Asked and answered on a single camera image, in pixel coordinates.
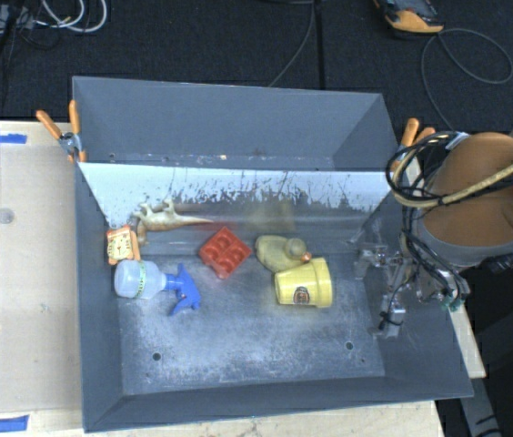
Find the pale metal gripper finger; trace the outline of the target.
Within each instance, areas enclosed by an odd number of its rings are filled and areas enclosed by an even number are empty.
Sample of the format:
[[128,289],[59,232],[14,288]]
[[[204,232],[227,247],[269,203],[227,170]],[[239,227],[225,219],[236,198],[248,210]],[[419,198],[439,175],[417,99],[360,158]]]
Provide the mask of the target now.
[[370,269],[378,269],[386,282],[394,282],[404,258],[399,251],[391,252],[388,245],[379,243],[361,243],[356,251],[354,276],[363,279]]
[[407,314],[407,308],[400,300],[400,290],[391,290],[381,295],[378,305],[377,323],[368,333],[381,340],[395,339],[400,333]]

